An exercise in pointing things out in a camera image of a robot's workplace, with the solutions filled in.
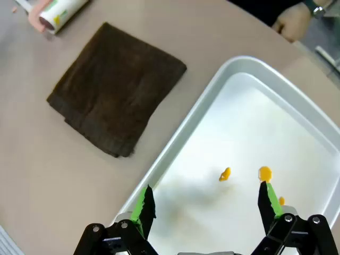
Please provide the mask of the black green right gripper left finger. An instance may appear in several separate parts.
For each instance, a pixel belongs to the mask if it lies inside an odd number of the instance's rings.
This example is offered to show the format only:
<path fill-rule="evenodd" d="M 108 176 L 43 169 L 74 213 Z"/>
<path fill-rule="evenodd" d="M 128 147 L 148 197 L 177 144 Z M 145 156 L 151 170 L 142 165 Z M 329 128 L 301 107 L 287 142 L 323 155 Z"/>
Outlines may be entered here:
<path fill-rule="evenodd" d="M 118 216 L 110 227 L 89 224 L 76 246 L 74 254 L 156 254 L 148 236 L 156 219 L 156 206 L 150 186 L 142 189 L 131 212 Z"/>

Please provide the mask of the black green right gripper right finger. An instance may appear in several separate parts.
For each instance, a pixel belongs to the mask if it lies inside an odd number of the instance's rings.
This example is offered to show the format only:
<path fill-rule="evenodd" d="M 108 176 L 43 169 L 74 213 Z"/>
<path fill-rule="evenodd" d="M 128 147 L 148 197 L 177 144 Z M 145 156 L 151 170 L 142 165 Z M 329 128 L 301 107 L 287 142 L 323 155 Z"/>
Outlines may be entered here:
<path fill-rule="evenodd" d="M 258 208 L 265 237 L 253 254 L 282 254 L 285 248 L 295 248 L 298 254 L 339 254 L 327 219 L 311 215 L 307 220 L 291 212 L 275 213 L 269 183 L 260 184 Z"/>

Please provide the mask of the person's left hand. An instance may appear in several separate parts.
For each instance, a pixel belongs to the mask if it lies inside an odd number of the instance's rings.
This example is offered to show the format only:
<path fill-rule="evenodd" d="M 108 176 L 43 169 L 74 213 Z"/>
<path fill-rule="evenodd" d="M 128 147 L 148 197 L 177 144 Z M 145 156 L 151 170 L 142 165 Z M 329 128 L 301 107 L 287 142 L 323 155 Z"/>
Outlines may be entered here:
<path fill-rule="evenodd" d="M 312 18 L 325 13 L 327 1 L 301 1 L 285 9 L 271 26 L 290 43 L 300 40 Z"/>

